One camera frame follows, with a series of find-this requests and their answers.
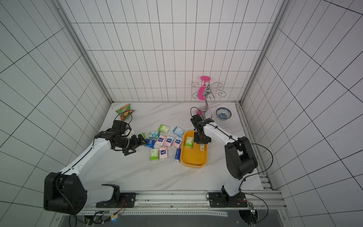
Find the pink plastic cup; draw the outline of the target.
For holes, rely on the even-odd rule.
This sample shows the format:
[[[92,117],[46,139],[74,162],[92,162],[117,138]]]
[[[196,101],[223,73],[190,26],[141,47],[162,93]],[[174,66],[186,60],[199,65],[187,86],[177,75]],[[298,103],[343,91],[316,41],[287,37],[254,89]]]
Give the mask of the pink plastic cup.
[[[201,86],[198,90],[197,99],[204,101],[205,100],[204,91],[206,90],[207,85],[210,83],[211,78],[208,76],[202,76],[200,79],[201,79]]]

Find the green tissue pack top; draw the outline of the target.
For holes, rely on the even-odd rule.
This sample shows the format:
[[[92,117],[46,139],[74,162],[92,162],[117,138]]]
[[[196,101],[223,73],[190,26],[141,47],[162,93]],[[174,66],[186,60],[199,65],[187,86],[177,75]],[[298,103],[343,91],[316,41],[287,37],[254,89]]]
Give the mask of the green tissue pack top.
[[[164,124],[161,124],[160,127],[158,128],[158,131],[161,133],[168,133],[170,130],[170,127]]]

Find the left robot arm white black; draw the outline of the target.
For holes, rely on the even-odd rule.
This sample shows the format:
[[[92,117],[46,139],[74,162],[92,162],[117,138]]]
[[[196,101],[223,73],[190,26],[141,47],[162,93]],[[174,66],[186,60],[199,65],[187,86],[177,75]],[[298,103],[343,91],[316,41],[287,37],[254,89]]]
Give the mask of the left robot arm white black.
[[[91,144],[68,166],[49,173],[44,180],[43,208],[46,211],[76,215],[84,207],[117,208],[123,203],[120,187],[104,183],[86,187],[86,177],[94,165],[109,151],[133,154],[147,144],[142,134],[132,134],[129,123],[114,120],[111,128],[100,131]]]

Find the dark blue Tempo tissue pack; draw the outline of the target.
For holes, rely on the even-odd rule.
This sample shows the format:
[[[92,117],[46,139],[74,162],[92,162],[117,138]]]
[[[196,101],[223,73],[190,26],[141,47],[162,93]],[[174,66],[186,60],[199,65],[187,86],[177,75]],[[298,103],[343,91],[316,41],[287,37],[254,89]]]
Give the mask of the dark blue Tempo tissue pack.
[[[148,147],[148,148],[154,148],[155,147],[155,144],[156,144],[156,140],[153,140],[153,139],[146,139],[146,145],[145,147]]]

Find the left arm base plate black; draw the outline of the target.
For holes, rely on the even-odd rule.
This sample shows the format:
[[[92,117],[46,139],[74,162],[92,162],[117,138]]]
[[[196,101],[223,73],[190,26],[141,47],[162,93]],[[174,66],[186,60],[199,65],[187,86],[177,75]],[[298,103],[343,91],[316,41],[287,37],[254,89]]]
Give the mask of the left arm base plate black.
[[[113,195],[108,201],[102,201],[96,204],[97,208],[133,208],[136,199],[136,193],[119,193]]]

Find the yellow plastic storage box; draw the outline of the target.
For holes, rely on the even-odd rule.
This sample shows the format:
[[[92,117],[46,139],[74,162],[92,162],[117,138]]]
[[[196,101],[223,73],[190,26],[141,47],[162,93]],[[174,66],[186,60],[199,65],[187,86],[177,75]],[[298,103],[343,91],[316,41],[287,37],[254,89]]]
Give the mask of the yellow plastic storage box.
[[[208,158],[208,145],[204,145],[204,149],[200,149],[200,144],[193,143],[192,148],[185,147],[188,137],[194,138],[194,131],[187,131],[184,134],[181,146],[180,161],[188,167],[201,168],[206,165]]]

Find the chrome cup holder stand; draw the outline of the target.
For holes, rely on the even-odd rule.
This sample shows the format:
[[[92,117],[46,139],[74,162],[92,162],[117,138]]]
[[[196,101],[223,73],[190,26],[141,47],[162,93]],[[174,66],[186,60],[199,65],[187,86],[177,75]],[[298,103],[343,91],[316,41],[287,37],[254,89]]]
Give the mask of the chrome cup holder stand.
[[[197,99],[198,90],[199,90],[200,86],[201,86],[201,83],[199,83],[199,82],[192,82],[192,88],[193,89],[197,89],[197,91],[195,91],[195,92],[192,93],[192,98],[193,99]],[[219,97],[225,97],[226,96],[226,93],[224,92],[224,90],[222,89],[222,87],[223,87],[223,84],[220,83],[220,82],[209,83],[207,85],[207,88],[204,91],[205,100],[203,102],[204,102],[205,105],[197,110],[197,113],[203,119],[205,119],[205,118],[212,118],[212,116],[213,116],[213,113],[208,113],[208,111],[209,111],[209,104],[212,103],[212,102],[214,102],[215,99],[216,99],[215,94],[217,96],[219,96]]]

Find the blue white ceramic bowl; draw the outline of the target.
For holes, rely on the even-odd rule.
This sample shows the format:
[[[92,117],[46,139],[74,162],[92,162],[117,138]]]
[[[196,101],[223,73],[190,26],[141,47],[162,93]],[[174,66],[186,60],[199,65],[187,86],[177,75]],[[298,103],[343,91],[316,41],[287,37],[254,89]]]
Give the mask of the blue white ceramic bowl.
[[[220,107],[216,110],[216,116],[218,119],[225,121],[232,117],[232,112],[228,108]]]

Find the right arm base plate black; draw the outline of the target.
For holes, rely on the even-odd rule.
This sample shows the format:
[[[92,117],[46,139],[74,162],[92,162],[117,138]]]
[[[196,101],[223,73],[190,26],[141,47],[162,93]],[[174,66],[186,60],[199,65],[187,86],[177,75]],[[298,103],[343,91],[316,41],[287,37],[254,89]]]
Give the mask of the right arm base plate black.
[[[247,208],[249,206],[244,193],[231,197],[222,192],[208,192],[206,198],[211,208]]]

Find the pink tempo tissue pack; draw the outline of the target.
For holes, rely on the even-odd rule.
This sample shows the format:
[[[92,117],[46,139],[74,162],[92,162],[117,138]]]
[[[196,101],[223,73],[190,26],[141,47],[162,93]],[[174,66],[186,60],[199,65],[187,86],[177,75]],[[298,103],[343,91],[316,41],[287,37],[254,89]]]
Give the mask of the pink tempo tissue pack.
[[[168,150],[167,150],[167,147],[161,147],[161,148],[159,148],[159,158],[160,159],[168,158]]]
[[[176,137],[175,140],[174,140],[174,142],[172,143],[172,147],[180,148],[181,145],[182,145],[182,141],[183,141],[182,138]]]
[[[166,146],[166,147],[171,147],[172,144],[173,144],[174,139],[175,138],[172,137],[172,136],[167,136],[163,145]]]
[[[164,147],[165,146],[165,142],[167,140],[167,137],[166,135],[160,135],[157,142],[156,142],[156,145],[160,146],[160,147]]]

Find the light blue tissue pack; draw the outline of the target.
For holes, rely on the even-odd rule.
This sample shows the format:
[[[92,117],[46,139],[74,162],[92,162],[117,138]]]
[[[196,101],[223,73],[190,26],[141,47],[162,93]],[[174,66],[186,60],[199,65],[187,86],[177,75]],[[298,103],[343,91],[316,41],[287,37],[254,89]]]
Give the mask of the light blue tissue pack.
[[[180,127],[178,127],[178,126],[176,126],[176,127],[173,129],[173,133],[174,133],[175,135],[177,135],[178,137],[182,137],[182,136],[183,136],[183,134],[184,134],[184,132],[185,132],[185,130],[184,130],[184,129],[182,129],[182,128],[180,128]]]

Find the green red snack bag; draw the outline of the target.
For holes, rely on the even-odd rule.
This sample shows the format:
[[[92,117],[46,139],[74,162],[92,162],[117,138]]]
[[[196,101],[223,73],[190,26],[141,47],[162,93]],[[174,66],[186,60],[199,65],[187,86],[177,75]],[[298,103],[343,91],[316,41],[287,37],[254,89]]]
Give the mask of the green red snack bag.
[[[131,109],[131,105],[127,104],[119,109],[116,110],[117,120],[125,121],[131,114],[134,112],[134,110]]]

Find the green tissue pack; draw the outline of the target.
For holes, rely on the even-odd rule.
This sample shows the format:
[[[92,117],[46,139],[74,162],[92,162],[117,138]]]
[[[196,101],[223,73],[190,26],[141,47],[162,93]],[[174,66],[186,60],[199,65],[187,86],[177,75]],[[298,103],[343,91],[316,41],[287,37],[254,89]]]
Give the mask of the green tissue pack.
[[[150,150],[150,161],[159,160],[159,149],[153,148]]]
[[[187,137],[186,140],[185,140],[184,146],[186,148],[193,148],[193,145],[194,145],[194,138],[193,137]]]
[[[161,124],[160,127],[158,128],[158,131],[161,133],[168,133],[170,130],[170,127],[164,124]]]

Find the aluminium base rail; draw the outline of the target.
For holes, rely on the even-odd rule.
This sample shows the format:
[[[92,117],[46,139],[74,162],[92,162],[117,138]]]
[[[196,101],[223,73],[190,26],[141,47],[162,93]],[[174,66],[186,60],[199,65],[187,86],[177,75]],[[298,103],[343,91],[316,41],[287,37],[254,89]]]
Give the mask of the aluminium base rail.
[[[122,215],[216,215],[226,216],[229,210],[272,211],[287,208],[279,191],[245,191],[238,199],[222,200],[220,192],[212,191],[138,191],[122,192],[122,201],[115,208],[93,203],[78,215],[95,213],[108,217],[119,211]]]

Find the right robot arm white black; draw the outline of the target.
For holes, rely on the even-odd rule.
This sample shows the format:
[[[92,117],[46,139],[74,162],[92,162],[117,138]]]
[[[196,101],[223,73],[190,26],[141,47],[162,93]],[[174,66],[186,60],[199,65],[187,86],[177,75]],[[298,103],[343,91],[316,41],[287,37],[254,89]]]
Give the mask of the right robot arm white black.
[[[199,114],[191,117],[191,123],[195,129],[195,143],[204,145],[215,141],[224,148],[229,176],[220,193],[208,193],[210,207],[247,207],[241,187],[258,167],[249,139],[233,136],[212,119],[203,119]]]

